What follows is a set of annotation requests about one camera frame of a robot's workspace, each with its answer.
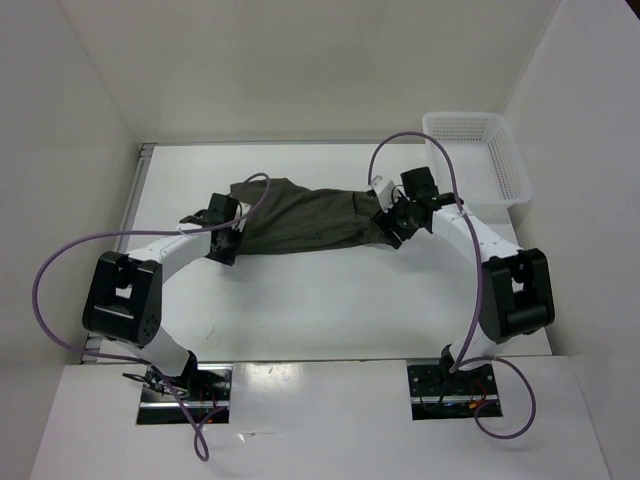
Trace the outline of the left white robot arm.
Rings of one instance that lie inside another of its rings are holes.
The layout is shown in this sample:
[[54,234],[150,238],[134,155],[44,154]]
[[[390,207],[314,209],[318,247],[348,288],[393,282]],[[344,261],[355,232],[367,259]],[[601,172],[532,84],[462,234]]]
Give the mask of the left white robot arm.
[[161,325],[163,285],[197,259],[233,265],[250,208],[214,194],[207,208],[179,221],[174,235],[126,253],[102,254],[83,311],[85,329],[159,368],[165,389],[177,399],[211,384],[213,377],[198,369],[196,355]]

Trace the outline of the olive green shorts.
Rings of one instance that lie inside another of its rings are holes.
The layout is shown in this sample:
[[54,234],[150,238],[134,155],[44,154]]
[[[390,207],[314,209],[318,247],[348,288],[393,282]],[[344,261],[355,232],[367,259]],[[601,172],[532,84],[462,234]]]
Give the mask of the olive green shorts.
[[376,199],[363,191],[308,189],[287,178],[230,186],[239,201],[256,205],[246,220],[240,255],[284,255],[389,245],[371,223],[379,211]]

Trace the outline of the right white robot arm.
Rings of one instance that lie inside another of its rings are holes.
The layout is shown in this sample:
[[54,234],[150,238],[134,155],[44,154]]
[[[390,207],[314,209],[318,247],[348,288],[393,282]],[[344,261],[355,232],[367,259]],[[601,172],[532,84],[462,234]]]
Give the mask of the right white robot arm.
[[476,273],[469,330],[444,347],[438,370],[440,385],[460,393],[473,382],[473,370],[490,362],[504,344],[554,322],[548,260],[541,250],[525,249],[492,230],[455,190],[440,192],[429,168],[405,172],[401,180],[397,187],[382,176],[370,179],[379,204],[373,225],[395,249],[424,229],[468,260]]

